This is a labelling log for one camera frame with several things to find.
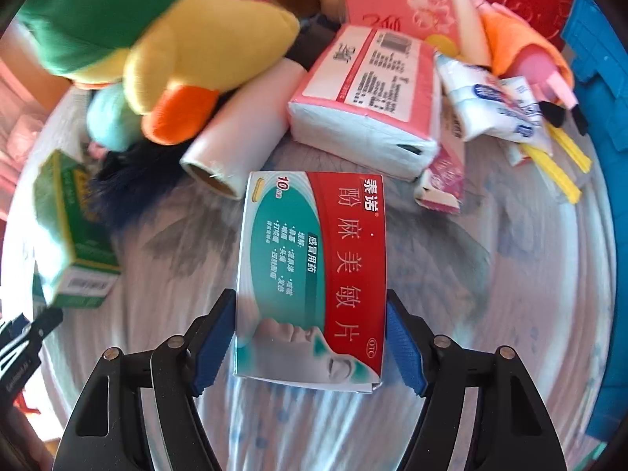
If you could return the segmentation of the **white blue wipes packet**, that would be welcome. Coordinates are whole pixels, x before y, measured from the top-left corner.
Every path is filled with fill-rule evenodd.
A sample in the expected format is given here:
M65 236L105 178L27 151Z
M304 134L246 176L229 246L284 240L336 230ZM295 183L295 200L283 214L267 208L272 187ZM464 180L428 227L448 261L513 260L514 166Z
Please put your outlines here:
M434 54L434 65L464 141L489 135L551 153L547 133L525 114L495 75L439 52Z

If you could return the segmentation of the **pig plush orange dress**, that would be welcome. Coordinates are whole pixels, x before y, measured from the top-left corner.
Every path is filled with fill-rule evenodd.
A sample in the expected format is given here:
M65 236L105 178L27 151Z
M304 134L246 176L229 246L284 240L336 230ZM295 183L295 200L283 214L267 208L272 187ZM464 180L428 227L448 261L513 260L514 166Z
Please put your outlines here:
M562 112L550 105L562 104L571 112L580 134L589 125L574 93L575 78L562 53L530 24L504 5L486 0L451 0L479 19L477 42L486 46L486 64L498 78L523 77L541 104L542 114L553 125L562 126Z

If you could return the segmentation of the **pink white tissue pack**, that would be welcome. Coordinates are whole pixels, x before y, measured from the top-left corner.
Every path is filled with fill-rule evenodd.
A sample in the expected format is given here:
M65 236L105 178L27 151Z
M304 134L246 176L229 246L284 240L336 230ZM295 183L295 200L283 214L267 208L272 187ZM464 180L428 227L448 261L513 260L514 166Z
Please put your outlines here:
M420 39L345 24L287 105L294 141L415 181L440 150L434 60Z

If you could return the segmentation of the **green frog hat duck plush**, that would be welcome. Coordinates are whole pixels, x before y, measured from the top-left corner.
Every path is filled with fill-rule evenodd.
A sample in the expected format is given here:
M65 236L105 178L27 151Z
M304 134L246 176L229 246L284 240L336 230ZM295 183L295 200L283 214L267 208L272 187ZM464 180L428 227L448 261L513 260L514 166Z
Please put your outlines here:
M53 75L121 84L142 133L163 146L194 138L219 97L277 64L300 29L254 0L26 0L16 18Z

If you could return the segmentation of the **dark blue furry toy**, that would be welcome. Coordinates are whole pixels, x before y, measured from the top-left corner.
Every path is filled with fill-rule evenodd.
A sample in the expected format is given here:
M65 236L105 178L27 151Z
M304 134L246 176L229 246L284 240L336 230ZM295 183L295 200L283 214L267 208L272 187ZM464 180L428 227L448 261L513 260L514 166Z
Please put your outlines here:
M173 146L139 141L110 151L89 181L89 206L110 232L120 232L169 194L183 179L180 159L192 140Z

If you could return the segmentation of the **white paper roll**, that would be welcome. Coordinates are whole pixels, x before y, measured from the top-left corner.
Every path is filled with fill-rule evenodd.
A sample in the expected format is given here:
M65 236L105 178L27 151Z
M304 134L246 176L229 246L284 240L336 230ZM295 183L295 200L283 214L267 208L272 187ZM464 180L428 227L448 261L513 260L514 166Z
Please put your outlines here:
M280 62L238 88L180 159L191 177L233 200L245 196L250 172L259 171L287 133L287 105L307 71Z

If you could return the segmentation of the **blue plastic storage crate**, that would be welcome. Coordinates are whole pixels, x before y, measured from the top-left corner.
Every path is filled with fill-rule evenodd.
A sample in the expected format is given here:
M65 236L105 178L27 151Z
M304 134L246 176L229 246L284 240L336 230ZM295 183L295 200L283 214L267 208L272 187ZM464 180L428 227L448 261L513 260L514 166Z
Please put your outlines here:
M575 93L606 181L616 249L609 357L586 432L613 438L627 416L627 51L595 0L574 0L562 37L575 58Z

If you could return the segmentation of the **pink floral tissue pack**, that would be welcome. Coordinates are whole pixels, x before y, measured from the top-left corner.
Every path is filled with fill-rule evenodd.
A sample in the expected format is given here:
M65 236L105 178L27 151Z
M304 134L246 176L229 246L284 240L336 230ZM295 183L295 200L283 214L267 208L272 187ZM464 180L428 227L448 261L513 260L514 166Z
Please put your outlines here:
M347 24L387 29L423 40L442 54L460 53L450 0L342 0Z

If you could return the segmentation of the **pink striped tissue pack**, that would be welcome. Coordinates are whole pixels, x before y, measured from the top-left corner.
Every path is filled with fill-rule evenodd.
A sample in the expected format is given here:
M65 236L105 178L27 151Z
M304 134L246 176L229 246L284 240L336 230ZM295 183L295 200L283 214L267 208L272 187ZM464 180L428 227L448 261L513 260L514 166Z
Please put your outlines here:
M455 111L444 98L441 112L440 150L418 178L414 199L427 210L459 214L464 198L465 144Z

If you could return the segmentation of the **yellow strips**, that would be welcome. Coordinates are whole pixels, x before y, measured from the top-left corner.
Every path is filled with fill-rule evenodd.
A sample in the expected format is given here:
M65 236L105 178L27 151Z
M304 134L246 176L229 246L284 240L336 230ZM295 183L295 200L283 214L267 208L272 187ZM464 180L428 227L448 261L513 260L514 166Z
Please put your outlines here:
M520 144L519 149L526 159L537 166L552 196L559 203L575 205L591 176L593 159L562 128L553 126L547 120L543 126L551 141L552 154L527 144Z

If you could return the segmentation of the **green medicine box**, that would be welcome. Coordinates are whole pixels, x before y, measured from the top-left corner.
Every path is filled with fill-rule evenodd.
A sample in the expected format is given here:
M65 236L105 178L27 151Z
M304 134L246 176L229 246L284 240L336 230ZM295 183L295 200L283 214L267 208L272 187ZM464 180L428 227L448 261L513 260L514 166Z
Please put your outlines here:
M121 273L109 233L89 205L88 181L85 166L59 149L35 177L35 270L50 306L95 309Z

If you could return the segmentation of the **red white medicine box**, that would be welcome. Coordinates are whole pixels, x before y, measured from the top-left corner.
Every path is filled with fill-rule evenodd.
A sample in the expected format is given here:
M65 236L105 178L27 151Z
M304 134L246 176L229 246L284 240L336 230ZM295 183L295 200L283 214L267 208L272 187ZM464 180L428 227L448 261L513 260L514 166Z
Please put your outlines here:
M380 386L386 324L381 175L250 174L236 279L236 375L351 393Z

